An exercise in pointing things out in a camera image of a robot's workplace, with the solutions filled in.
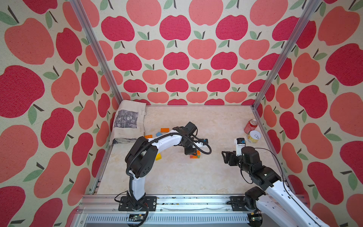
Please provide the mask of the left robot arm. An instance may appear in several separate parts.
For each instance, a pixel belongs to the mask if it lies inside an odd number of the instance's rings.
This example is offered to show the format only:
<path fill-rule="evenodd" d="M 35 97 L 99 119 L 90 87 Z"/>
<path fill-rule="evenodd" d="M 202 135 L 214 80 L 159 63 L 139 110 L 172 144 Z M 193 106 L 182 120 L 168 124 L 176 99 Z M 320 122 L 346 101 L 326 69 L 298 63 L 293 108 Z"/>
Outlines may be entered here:
<path fill-rule="evenodd" d="M 126 196 L 119 202 L 119 211 L 154 211 L 156 197 L 146 196 L 146 175 L 150 173 L 157 155 L 162 151 L 181 146 L 186 156 L 197 156 L 198 152 L 209 155 L 211 147 L 208 139 L 197 137 L 195 124 L 188 122 L 186 126 L 174 127 L 166 134 L 147 139 L 139 137 L 125 158 L 126 174 L 130 177 Z"/>

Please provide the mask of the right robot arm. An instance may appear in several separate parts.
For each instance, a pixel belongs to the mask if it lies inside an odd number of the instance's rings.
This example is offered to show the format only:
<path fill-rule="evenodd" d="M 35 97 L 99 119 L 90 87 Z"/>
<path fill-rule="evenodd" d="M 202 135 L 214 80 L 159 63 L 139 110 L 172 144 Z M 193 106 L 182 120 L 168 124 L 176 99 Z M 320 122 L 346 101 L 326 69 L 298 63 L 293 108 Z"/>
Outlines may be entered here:
<path fill-rule="evenodd" d="M 230 198 L 228 204 L 234 211 L 261 211 L 281 227 L 327 226 L 286 187 L 282 176 L 262 164 L 255 148 L 243 147 L 239 151 L 223 151 L 222 156 L 226 164 L 239 167 L 241 173 L 248 173 L 255 184 L 255 187 L 246 191 L 241 199 L 236 196 Z"/>

